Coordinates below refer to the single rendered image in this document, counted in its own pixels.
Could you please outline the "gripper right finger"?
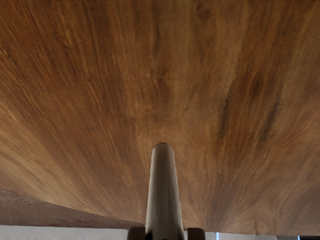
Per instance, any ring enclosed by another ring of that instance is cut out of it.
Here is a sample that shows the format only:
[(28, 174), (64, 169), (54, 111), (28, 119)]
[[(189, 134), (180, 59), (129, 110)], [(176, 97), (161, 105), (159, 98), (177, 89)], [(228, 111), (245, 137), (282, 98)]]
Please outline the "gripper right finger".
[(206, 240), (205, 231), (200, 227), (188, 227), (187, 240)]

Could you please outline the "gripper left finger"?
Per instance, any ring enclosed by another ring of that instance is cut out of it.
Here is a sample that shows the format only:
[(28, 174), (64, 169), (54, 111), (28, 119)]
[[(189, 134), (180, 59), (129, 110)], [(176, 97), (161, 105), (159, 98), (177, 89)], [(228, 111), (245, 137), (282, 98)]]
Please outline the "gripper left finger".
[(146, 229), (144, 226), (133, 226), (128, 230), (126, 240), (145, 240)]

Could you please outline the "grey cylindrical pen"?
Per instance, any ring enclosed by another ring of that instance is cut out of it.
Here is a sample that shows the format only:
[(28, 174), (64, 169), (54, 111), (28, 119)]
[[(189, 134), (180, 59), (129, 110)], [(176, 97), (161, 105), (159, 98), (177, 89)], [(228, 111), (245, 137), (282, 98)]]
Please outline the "grey cylindrical pen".
[(145, 240), (183, 240), (184, 229), (175, 153), (167, 143), (151, 155)]

